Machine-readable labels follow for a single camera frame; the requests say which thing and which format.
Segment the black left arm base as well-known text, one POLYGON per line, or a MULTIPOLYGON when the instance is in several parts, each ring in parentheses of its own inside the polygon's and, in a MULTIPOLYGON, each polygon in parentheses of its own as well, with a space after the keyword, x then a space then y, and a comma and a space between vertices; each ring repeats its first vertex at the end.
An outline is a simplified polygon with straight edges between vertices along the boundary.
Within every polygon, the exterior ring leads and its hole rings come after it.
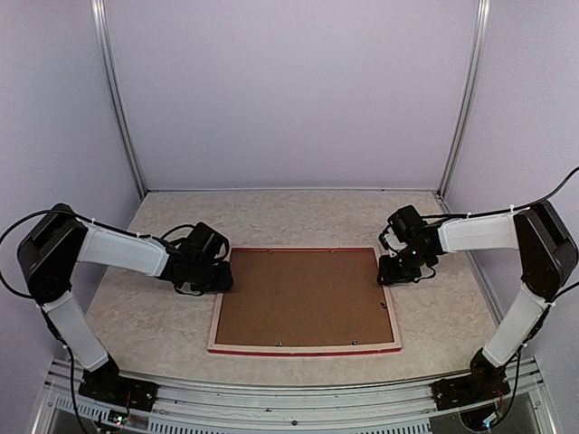
POLYGON ((158 385, 154 382, 122 376, 111 358, 94 371, 85 369, 79 387, 83 397, 146 412, 152 411, 157 391, 158 385))

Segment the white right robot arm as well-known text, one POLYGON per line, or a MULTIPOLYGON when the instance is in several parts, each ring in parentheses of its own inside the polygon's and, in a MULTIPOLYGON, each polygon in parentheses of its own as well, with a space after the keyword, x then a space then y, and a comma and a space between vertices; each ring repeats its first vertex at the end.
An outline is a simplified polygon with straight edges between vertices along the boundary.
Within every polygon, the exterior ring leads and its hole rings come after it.
POLYGON ((515 250, 520 289, 495 334, 471 361, 476 370, 462 391, 482 401, 498 386, 498 370, 531 339, 578 265, 578 247, 547 199, 504 210, 423 216, 412 205, 387 219, 378 236, 384 250, 377 281, 383 286, 419 283, 445 254, 515 250))

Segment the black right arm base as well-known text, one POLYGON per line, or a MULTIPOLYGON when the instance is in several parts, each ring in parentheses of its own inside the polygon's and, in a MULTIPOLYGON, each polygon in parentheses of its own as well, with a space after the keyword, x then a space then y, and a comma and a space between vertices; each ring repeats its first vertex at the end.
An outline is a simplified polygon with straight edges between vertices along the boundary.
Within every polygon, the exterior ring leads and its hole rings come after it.
POLYGON ((510 393, 505 366, 494 366, 482 352, 470 361, 466 375, 441 379, 432 384, 437 410, 449 410, 498 398, 510 393))

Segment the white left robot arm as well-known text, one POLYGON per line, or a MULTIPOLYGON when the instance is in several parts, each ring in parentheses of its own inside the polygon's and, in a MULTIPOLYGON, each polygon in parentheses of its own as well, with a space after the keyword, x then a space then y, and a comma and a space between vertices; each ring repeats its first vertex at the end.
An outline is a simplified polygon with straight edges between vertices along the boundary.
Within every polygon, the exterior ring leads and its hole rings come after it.
POLYGON ((20 222, 36 223, 20 241, 16 258, 28 296, 55 337, 87 373, 90 385, 109 402, 127 392, 105 345, 90 328, 87 309, 109 269, 124 269, 169 283, 178 294, 202 296, 233 287, 229 240, 204 222, 170 239, 97 222, 57 203, 20 222))

